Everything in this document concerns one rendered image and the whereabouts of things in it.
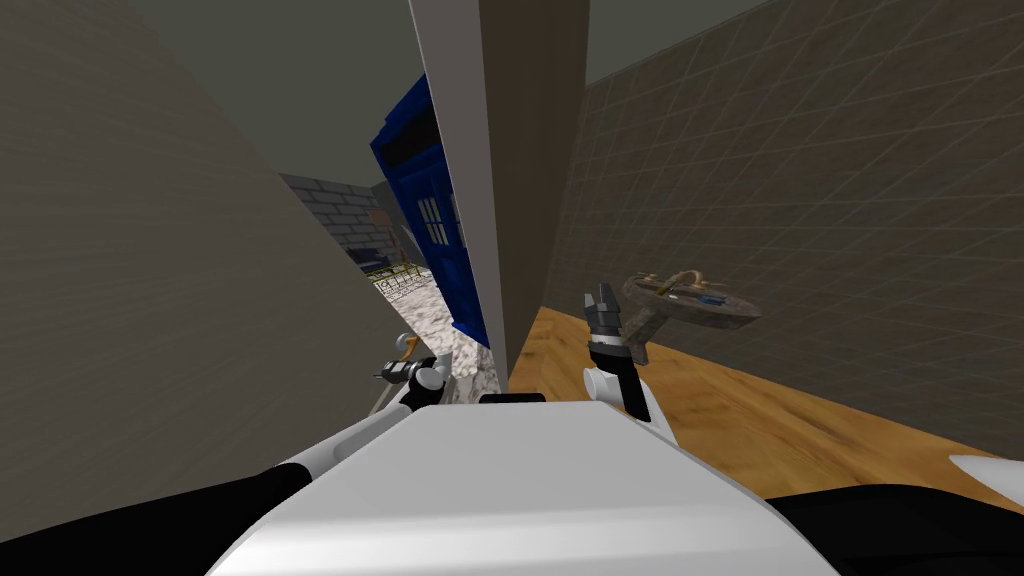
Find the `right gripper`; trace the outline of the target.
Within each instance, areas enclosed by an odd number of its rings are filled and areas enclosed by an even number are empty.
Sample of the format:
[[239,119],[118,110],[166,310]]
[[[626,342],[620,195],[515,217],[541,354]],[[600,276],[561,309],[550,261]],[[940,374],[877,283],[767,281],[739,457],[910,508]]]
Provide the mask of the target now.
[[584,294],[584,313],[590,329],[590,339],[595,343],[621,344],[620,306],[613,288],[609,283],[601,283],[598,293],[598,303],[591,293]]

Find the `blue booth cabinet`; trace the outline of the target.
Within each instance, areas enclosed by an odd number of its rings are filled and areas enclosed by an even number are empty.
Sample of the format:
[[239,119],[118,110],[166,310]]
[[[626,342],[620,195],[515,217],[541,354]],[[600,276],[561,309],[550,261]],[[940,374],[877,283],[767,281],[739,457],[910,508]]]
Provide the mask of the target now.
[[388,113],[370,142],[452,316],[452,325],[488,348],[469,254],[427,78]]

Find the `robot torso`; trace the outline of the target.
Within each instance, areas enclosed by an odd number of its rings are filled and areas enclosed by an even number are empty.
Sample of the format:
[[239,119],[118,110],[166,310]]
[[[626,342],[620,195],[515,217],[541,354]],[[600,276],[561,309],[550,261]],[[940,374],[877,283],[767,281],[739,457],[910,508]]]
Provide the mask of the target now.
[[778,512],[593,401],[393,406],[208,576],[838,576]]

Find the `beige door leaf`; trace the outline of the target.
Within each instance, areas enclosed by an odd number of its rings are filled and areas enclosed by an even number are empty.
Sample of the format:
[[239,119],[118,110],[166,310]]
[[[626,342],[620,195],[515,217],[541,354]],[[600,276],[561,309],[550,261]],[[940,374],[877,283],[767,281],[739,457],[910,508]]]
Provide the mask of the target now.
[[0,0],[0,542],[289,459],[408,329],[127,0]]

